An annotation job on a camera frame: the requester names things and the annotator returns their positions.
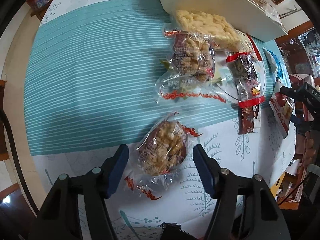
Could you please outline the white red snack bag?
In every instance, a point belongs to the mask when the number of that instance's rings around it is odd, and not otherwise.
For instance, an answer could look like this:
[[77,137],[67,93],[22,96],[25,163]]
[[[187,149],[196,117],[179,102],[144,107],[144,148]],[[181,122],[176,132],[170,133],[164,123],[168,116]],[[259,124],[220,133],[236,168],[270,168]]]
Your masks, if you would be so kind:
[[280,92],[281,87],[283,87],[283,84],[277,79],[269,104],[276,122],[278,123],[280,133],[285,139],[289,133],[290,118],[294,109],[294,101]]

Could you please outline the round cake clear blue bag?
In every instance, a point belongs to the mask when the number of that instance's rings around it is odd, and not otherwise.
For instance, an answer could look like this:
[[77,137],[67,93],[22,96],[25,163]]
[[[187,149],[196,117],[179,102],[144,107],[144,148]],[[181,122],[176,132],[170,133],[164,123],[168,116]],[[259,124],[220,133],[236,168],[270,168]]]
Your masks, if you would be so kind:
[[263,51],[265,53],[265,56],[270,64],[272,73],[275,75],[275,77],[277,79],[284,79],[283,78],[283,70],[282,70],[282,65],[280,62],[280,59],[276,56],[276,54],[267,49],[267,48],[263,48]]

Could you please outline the dark brownie red wrapper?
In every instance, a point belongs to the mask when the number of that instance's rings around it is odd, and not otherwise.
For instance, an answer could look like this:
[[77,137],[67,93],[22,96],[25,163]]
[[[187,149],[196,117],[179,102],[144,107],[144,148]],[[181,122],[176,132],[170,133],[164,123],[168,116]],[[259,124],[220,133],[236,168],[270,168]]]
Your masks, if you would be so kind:
[[265,101],[263,87],[258,79],[254,60],[250,53],[236,53],[226,59],[231,64],[240,108],[253,107]]

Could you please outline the round nut cake red wrapper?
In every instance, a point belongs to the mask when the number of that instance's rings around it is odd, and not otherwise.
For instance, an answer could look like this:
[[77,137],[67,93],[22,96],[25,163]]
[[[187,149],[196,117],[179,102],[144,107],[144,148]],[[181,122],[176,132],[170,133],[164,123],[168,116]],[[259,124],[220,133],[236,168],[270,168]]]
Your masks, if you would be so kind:
[[192,120],[178,112],[159,119],[135,146],[129,158],[125,189],[158,200],[178,181],[178,173],[203,135]]

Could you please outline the white plastic storage bin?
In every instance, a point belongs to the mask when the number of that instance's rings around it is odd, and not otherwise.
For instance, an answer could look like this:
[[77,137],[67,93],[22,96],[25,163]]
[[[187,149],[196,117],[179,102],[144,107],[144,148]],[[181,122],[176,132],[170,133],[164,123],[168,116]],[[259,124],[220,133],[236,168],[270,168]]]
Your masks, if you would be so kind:
[[176,10],[202,11],[226,18],[235,29],[268,42],[288,34],[282,24],[266,15],[252,0],[160,0],[167,13]]

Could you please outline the peanut brittle clear wrapper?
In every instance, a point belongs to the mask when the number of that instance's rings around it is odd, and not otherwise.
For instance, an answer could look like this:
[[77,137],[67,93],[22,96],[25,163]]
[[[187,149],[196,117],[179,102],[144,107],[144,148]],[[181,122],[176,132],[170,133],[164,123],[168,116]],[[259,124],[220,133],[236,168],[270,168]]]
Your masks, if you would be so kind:
[[155,83],[154,100],[173,103],[230,103],[219,88],[223,77],[216,70],[216,39],[209,34],[186,31],[165,24],[163,36],[170,41],[170,53],[164,61],[167,71]]

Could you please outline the brown small snack sachet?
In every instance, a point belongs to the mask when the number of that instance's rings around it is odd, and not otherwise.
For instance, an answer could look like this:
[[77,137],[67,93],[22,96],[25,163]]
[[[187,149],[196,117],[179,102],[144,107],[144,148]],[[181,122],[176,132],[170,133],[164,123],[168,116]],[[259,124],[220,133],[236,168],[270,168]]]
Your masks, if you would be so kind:
[[261,128],[261,107],[255,105],[239,109],[239,134],[258,132]]

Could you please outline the white red barcode packet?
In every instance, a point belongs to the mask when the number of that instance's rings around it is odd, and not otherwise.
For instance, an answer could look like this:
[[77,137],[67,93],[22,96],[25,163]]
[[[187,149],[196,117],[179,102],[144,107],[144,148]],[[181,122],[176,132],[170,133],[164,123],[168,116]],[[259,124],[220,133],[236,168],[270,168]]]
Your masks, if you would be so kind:
[[244,33],[237,29],[235,31],[239,35],[241,40],[239,52],[250,53],[255,60],[262,61],[263,59],[261,57],[260,51],[257,48],[257,45],[255,44],[255,42],[253,41],[253,38],[251,38],[247,33]]

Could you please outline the teal striped tablecloth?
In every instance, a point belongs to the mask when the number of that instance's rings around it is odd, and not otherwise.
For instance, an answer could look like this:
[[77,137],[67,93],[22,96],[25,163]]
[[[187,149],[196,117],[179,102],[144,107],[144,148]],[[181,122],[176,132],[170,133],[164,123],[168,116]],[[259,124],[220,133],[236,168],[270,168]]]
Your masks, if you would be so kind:
[[157,103],[170,20],[160,0],[53,0],[35,36],[24,85],[29,150],[45,191],[59,175],[81,176],[133,150],[170,112],[192,120],[208,155],[233,173],[260,174],[270,185],[295,154],[296,131],[284,139],[268,102],[258,132],[238,133],[229,103]]

